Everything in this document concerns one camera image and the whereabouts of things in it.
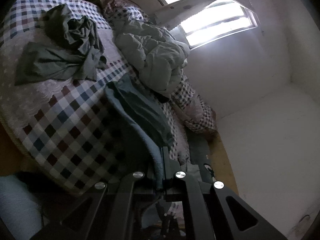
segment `window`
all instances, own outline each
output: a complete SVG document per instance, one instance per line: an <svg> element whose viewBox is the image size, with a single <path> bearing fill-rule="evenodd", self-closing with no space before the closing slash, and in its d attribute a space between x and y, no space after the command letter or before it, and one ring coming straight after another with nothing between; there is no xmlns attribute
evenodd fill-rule
<svg viewBox="0 0 320 240"><path fill-rule="evenodd" d="M179 0L159 0L162 5L176 1ZM216 0L180 24L192 48L255 27L252 12L232 0Z"/></svg>

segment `light green puffer jacket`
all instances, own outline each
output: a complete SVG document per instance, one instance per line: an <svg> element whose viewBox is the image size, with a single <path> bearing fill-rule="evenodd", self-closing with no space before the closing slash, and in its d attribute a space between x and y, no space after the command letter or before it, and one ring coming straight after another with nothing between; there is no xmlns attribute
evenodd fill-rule
<svg viewBox="0 0 320 240"><path fill-rule="evenodd" d="M139 79L152 90L170 97L186 66L189 46L176 41L156 25L138 20L114 22L115 44L139 72Z"/></svg>

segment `silver screw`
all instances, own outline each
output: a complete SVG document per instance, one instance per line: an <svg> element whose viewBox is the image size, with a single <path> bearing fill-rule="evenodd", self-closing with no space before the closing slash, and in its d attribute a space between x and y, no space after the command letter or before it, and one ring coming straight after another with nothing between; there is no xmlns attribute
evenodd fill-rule
<svg viewBox="0 0 320 240"><path fill-rule="evenodd" d="M133 176L134 176L135 178L141 178L141 177L143 177L143 172L141 172L141 171L136 171L135 173L133 173Z"/></svg>
<svg viewBox="0 0 320 240"><path fill-rule="evenodd" d="M106 184L104 183L104 182L97 182L95 185L94 185L94 187L96 188L96 189L103 189L104 187L106 186Z"/></svg>
<svg viewBox="0 0 320 240"><path fill-rule="evenodd" d="M218 188L218 189L221 189L224 187L224 184L221 181L216 181L213 185L215 188Z"/></svg>
<svg viewBox="0 0 320 240"><path fill-rule="evenodd" d="M186 176L186 173L183 172L183 171L178 171L178 172L176 173L176 177L179 178L179 179L182 179L182 178L184 178L185 176Z"/></svg>

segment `teal cloth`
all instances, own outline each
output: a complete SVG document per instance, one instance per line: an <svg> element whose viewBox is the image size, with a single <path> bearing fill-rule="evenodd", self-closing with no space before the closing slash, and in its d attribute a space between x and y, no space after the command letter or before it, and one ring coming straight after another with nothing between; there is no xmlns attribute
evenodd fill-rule
<svg viewBox="0 0 320 240"><path fill-rule="evenodd" d="M118 82L107 83L105 93L126 123L124 144L128 165L134 168L135 163L145 160L144 153L149 153L154 161L156 186L161 189L163 160L160 148L167 146L170 149L173 137L159 104L146 95L129 74Z"/></svg>
<svg viewBox="0 0 320 240"><path fill-rule="evenodd" d="M96 24L87 16L79 20L71 16L66 4L47 12L46 35L68 51L28 43L17 65L15 85L70 77L96 80L96 68L105 69L106 58Z"/></svg>
<svg viewBox="0 0 320 240"><path fill-rule="evenodd" d="M152 90L170 97L179 85L180 69L186 66L189 46L176 41L163 28L138 20L114 23L115 44Z"/></svg>

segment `wall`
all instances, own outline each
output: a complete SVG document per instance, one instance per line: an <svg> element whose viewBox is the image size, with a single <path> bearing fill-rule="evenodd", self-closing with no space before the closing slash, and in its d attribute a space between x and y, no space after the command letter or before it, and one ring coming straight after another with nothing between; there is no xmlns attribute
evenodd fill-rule
<svg viewBox="0 0 320 240"><path fill-rule="evenodd" d="M157 0L134 0L147 13ZM287 41L271 0L251 0L261 28L224 37L191 51L186 73L221 118L290 80Z"/></svg>
<svg viewBox="0 0 320 240"><path fill-rule="evenodd" d="M320 30L300 0L273 0L284 23L292 82L320 104Z"/></svg>
<svg viewBox="0 0 320 240"><path fill-rule="evenodd" d="M319 204L319 106L291 84L220 119L218 130L240 197L288 234Z"/></svg>

